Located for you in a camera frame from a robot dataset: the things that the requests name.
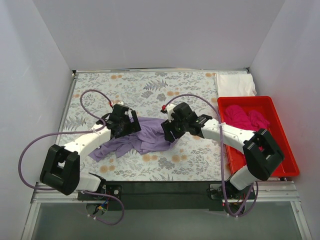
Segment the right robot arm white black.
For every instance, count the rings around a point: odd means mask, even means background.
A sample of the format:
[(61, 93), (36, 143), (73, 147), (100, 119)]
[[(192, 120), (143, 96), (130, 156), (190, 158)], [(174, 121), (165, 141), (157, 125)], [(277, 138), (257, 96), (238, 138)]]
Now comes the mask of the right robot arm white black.
[(185, 133), (190, 133), (203, 139), (220, 141), (244, 155), (245, 165), (213, 190), (217, 197), (239, 198), (252, 183), (268, 180), (285, 159), (267, 129), (253, 131), (219, 123), (209, 115), (197, 115), (185, 102), (164, 105), (161, 112), (167, 114), (167, 120), (161, 124), (166, 141), (173, 143)]

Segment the purple t shirt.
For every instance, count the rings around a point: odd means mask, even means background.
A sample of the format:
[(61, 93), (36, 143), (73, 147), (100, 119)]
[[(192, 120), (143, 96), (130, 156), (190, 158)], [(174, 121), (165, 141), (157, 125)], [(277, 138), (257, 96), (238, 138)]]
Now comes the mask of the purple t shirt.
[(92, 151), (88, 156), (96, 162), (104, 159), (107, 155), (115, 153), (117, 158), (124, 156), (131, 150), (136, 150), (140, 155), (151, 152), (162, 152), (172, 149), (176, 141), (169, 142), (165, 140), (165, 134), (161, 123), (165, 120), (161, 118), (139, 117), (141, 131), (113, 138), (103, 143), (100, 148)]

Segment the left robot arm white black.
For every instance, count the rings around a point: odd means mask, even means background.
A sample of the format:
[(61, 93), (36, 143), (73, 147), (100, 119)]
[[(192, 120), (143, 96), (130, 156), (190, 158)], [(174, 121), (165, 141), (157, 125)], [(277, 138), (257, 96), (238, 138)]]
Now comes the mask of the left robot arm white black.
[(141, 130), (136, 111), (115, 104), (89, 133), (59, 146), (52, 145), (46, 155), (40, 182), (68, 196), (75, 191), (88, 191), (95, 200), (106, 196), (104, 179), (93, 173), (81, 172), (80, 164), (90, 153), (103, 144)]

